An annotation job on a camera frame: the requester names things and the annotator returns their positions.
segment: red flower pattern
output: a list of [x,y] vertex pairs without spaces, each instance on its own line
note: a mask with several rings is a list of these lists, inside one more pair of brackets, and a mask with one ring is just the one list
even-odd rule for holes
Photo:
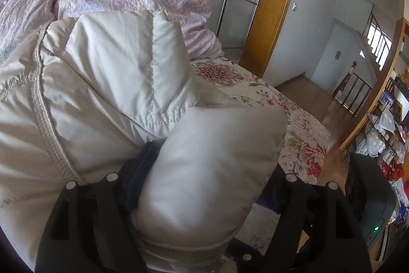
[[195,74],[220,86],[233,87],[235,81],[243,81],[244,77],[227,64],[195,63]]
[[287,103],[279,102],[278,103],[281,108],[283,108],[286,112],[290,111],[290,106]]
[[318,177],[321,166],[316,161],[324,161],[326,149],[317,144],[316,148],[306,147],[304,150],[305,162],[308,165],[307,174]]

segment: wooden banister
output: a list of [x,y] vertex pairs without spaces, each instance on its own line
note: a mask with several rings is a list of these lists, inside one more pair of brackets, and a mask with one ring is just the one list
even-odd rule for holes
[[367,85],[369,88],[372,89],[372,87],[364,79],[362,79],[359,75],[357,75],[355,72],[353,73],[353,75],[356,75],[365,85]]
[[409,22],[405,18],[402,18],[396,23],[395,34],[393,35],[392,40],[392,47],[390,52],[388,53],[388,57],[375,84],[375,87],[369,94],[361,110],[359,110],[356,117],[347,128],[346,132],[342,135],[339,146],[340,150],[343,151],[348,147],[351,141],[357,136],[359,131],[366,124],[368,113],[372,112],[376,107],[376,104],[378,103],[378,100],[389,81],[389,77],[391,76],[396,60],[399,56],[399,48],[402,43],[404,33],[409,33]]
[[354,73],[354,71],[355,71],[355,66],[357,66],[357,62],[356,62],[356,61],[353,62],[352,66],[351,66],[351,69],[348,71],[348,73],[347,73],[346,76],[343,78],[343,80],[341,81],[341,83],[337,86],[337,88],[335,88],[335,91],[333,92],[333,98],[335,98],[335,97],[338,95],[339,92],[343,92],[343,91],[344,91],[346,85],[347,85],[348,82],[349,82],[349,78],[351,77],[351,75],[352,75],[352,74]]

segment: clutter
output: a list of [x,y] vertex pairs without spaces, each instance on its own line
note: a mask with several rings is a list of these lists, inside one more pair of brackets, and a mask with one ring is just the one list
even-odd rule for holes
[[385,161],[385,162],[387,163],[387,165],[390,165],[390,164],[391,164],[391,162],[392,162],[392,160],[393,160],[394,157],[395,157],[395,153],[392,152],[392,153],[388,156],[388,159]]
[[382,160],[384,160],[386,163],[388,163],[388,158],[393,155],[393,149],[392,147],[387,147],[384,149],[384,151],[382,152]]
[[388,165],[386,164],[386,162],[384,160],[382,160],[381,158],[378,158],[378,166],[382,171],[382,174],[389,179],[389,172],[390,169],[388,167]]
[[405,154],[406,154],[406,148],[404,144],[400,143],[399,141],[395,141],[392,148],[394,149],[398,157],[397,162],[402,164],[405,161]]
[[400,134],[400,137],[404,143],[406,143],[406,133],[400,124],[396,124],[397,131]]
[[393,211],[391,218],[389,219],[388,223],[393,223],[396,220],[396,211]]
[[390,108],[393,105],[393,101],[394,101],[394,98],[390,96],[386,90],[383,91],[380,97],[380,103],[381,103],[380,109],[384,110],[384,108],[386,107]]
[[362,154],[362,155],[368,155],[368,144],[367,144],[367,140],[363,136],[363,133],[360,133],[356,137],[356,142],[358,143],[358,145],[357,145],[357,150],[355,153]]
[[377,131],[367,123],[365,126],[367,135],[368,155],[375,158],[386,148],[386,144],[379,138]]
[[368,114],[369,119],[371,120],[373,127],[378,130],[383,136],[385,136],[387,133],[384,130],[384,128],[382,128],[381,126],[379,126],[379,116],[373,115],[371,113]]
[[404,190],[403,180],[399,178],[397,181],[391,182],[391,186],[395,190],[399,202],[402,203],[404,207],[409,206],[409,200]]
[[393,115],[389,108],[385,108],[379,119],[379,126],[390,132],[395,132],[396,126]]
[[394,100],[393,105],[391,107],[391,113],[393,115],[393,119],[397,122],[401,122],[402,119],[402,104],[398,100]]
[[406,87],[409,87],[409,69],[406,70],[406,72],[399,76],[400,79],[403,81]]
[[395,170],[391,174],[391,180],[398,180],[400,178],[403,178],[405,175],[405,172],[402,168],[402,165],[396,166]]
[[404,185],[404,190],[405,190],[406,195],[409,197],[409,180],[406,181]]

